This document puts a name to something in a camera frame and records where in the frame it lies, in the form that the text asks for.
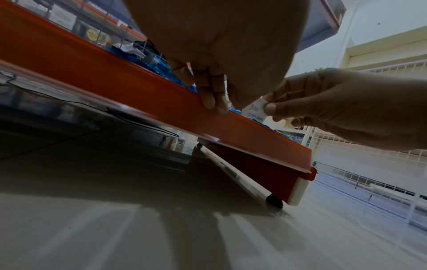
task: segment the fingernail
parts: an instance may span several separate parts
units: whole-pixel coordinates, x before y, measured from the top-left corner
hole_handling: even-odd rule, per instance
[[[267,115],[272,115],[276,112],[276,104],[270,103],[264,107],[264,112]]]
[[[294,120],[291,121],[290,124],[293,125],[294,127],[299,127],[301,126],[301,119],[295,118]]]

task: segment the white tag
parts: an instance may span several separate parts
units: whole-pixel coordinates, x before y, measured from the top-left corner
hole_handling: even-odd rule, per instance
[[[74,23],[76,22],[77,16],[69,13],[68,11],[58,7],[57,5],[53,5],[52,11],[50,12],[49,19],[63,26],[69,30],[73,28]]]
[[[264,113],[263,109],[267,103],[268,102],[262,98],[258,98],[254,103],[242,110],[242,115],[262,123],[267,118],[267,115]]]

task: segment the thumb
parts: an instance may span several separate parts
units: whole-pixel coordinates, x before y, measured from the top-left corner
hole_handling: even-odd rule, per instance
[[[318,109],[315,97],[305,97],[279,103],[269,103],[264,107],[267,115],[279,118],[314,116]]]

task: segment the person's left hand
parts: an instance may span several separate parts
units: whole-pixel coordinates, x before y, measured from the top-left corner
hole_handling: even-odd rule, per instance
[[[297,50],[309,0],[124,0],[141,31],[203,105],[242,109],[283,80]],[[187,68],[191,63],[193,75]]]

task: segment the hand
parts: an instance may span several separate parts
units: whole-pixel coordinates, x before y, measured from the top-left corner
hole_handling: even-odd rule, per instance
[[[203,105],[227,113],[276,89],[297,50],[309,0],[124,0],[141,31]],[[191,63],[193,75],[186,63]]]
[[[427,81],[325,69],[286,78],[264,96],[275,121],[313,126],[380,149],[427,148]]]

